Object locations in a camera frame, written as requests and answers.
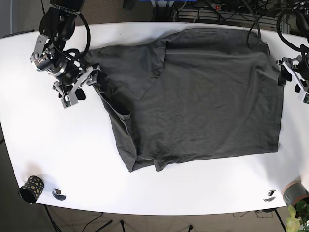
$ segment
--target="black cup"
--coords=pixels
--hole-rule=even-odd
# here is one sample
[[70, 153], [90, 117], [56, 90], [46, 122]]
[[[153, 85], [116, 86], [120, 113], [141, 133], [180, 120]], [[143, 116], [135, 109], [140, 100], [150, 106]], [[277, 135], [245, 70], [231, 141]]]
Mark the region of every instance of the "black cup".
[[29, 204], [37, 202], [40, 194], [44, 190], [43, 181], [37, 176], [31, 176], [26, 183], [19, 189], [18, 194]]

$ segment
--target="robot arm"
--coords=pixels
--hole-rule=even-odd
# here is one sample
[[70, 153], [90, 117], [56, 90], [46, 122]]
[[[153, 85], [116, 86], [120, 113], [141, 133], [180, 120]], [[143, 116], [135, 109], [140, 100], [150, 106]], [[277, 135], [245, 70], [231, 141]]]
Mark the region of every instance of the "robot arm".
[[281, 66], [281, 74], [278, 78], [278, 85], [283, 86], [286, 81], [294, 79], [297, 83], [295, 92], [299, 93], [298, 98], [306, 104], [309, 104], [309, 48], [302, 44], [296, 47], [288, 42], [280, 32], [280, 25], [284, 15], [291, 14], [296, 16], [296, 23], [299, 31], [304, 37], [309, 39], [309, 0], [288, 0], [288, 7], [278, 16], [277, 33], [281, 40], [291, 49], [300, 52], [301, 55], [296, 58], [286, 58], [277, 61]]
[[[93, 85], [100, 73], [98, 64], [91, 66], [85, 60], [91, 35], [90, 28], [81, 14], [85, 0], [51, 0], [51, 7], [40, 22], [38, 36], [31, 63], [38, 71], [47, 71], [57, 81], [53, 89], [59, 93], [64, 108], [86, 99], [82, 85]], [[75, 31], [75, 20], [79, 16], [87, 29], [87, 45], [85, 51], [77, 49], [64, 51], [66, 41]]]

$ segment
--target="metal bracket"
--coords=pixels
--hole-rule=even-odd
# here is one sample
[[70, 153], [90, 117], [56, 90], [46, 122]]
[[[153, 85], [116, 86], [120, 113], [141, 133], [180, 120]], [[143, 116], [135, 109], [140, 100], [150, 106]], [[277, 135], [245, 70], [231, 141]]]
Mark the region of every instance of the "metal bracket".
[[300, 87], [300, 92], [298, 95], [298, 99], [300, 99], [302, 102], [305, 102], [305, 98], [308, 94], [308, 87], [304, 87], [303, 83], [300, 81], [302, 78], [299, 76], [297, 72], [295, 72], [293, 69], [291, 69], [291, 65], [288, 64], [286, 61], [283, 63], [286, 70], [292, 75], [292, 77], [296, 80], [298, 86]]

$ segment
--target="white table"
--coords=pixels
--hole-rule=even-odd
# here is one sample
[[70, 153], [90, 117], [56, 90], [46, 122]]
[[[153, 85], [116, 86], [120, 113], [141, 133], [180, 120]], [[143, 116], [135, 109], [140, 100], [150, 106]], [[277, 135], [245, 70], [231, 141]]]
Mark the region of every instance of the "white table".
[[[190, 23], [119, 23], [91, 26], [91, 48], [142, 44], [195, 27]], [[85, 101], [63, 109], [52, 90], [55, 79], [30, 63], [38, 33], [0, 40], [0, 119], [19, 186], [30, 175], [41, 177], [45, 190], [38, 203], [122, 214], [199, 215], [284, 206], [281, 190], [302, 177], [309, 187], [309, 106], [297, 99], [295, 84], [284, 92], [279, 152], [154, 166], [129, 173], [122, 162], [107, 112], [99, 95], [86, 86]], [[306, 39], [286, 36], [295, 45]], [[296, 57], [274, 32], [262, 31], [272, 56]], [[84, 27], [77, 27], [67, 49], [83, 50]], [[52, 196], [60, 188], [64, 201]], [[269, 190], [277, 191], [270, 203]]]

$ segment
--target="t-shirt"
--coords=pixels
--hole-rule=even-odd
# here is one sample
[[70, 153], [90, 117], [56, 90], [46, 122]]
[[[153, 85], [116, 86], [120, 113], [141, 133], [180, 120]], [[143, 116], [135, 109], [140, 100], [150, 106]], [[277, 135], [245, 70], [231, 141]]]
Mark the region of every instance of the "t-shirt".
[[130, 172], [278, 151], [283, 87], [268, 46], [248, 48], [246, 31], [188, 29], [86, 58], [101, 66], [94, 88]]

